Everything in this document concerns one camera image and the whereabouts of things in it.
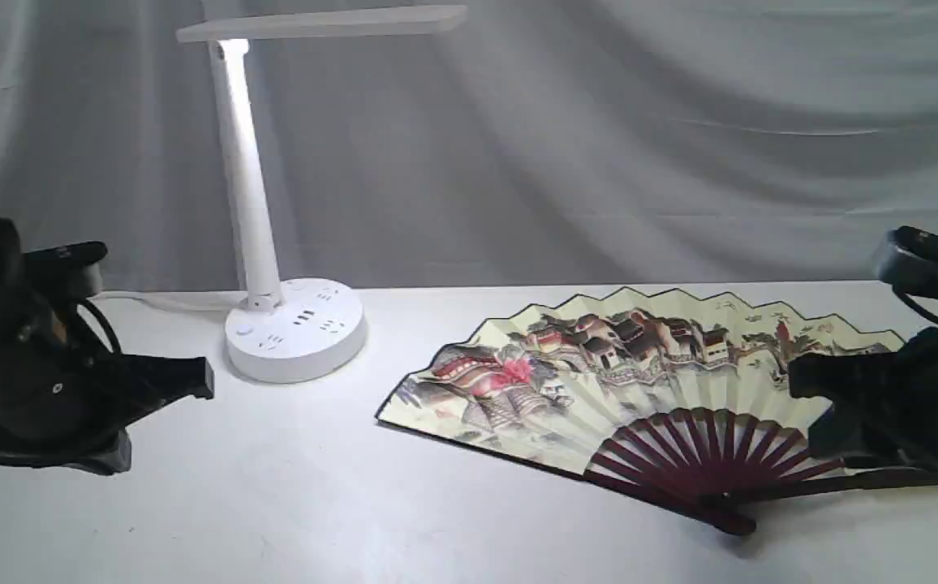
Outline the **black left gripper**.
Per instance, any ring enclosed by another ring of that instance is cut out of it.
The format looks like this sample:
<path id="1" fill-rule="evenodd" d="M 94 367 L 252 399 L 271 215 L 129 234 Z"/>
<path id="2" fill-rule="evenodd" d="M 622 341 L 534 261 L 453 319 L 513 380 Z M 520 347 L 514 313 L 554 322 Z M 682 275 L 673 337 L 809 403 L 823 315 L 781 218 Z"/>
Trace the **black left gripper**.
<path id="1" fill-rule="evenodd" d="M 76 311 L 0 310 L 0 466 L 125 473 L 129 426 L 180 400 L 213 397 L 202 356 L 125 354 Z"/>

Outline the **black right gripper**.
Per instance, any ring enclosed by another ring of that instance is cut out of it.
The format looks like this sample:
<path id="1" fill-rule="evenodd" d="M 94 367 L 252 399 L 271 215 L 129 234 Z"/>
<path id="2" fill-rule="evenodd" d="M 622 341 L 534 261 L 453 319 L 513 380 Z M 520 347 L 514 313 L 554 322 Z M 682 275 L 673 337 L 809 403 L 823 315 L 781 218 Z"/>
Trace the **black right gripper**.
<path id="1" fill-rule="evenodd" d="M 788 369 L 790 395 L 828 399 L 809 426 L 817 458 L 851 468 L 938 472 L 938 328 L 895 352 L 805 354 Z"/>

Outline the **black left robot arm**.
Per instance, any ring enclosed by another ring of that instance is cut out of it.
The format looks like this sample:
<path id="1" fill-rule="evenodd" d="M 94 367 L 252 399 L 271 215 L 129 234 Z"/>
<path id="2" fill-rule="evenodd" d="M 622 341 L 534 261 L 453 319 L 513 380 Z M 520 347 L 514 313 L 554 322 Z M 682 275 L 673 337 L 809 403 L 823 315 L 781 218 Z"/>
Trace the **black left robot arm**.
<path id="1" fill-rule="evenodd" d="M 213 399 L 203 356 L 127 354 L 93 304 L 98 241 L 24 251 L 0 216 L 0 466 L 131 469 L 128 428 L 181 399 Z"/>

